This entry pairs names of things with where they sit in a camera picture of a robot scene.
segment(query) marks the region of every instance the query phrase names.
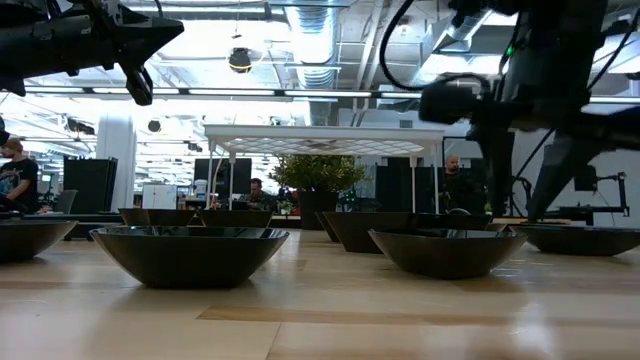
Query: table surface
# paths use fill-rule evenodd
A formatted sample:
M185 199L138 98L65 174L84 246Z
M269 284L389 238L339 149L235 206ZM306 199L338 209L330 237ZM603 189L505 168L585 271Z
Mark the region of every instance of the table surface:
M639 340L639 251L525 246L490 277L448 282L293 230L227 291L144 288L88 242L0 267L3 359L637 360Z

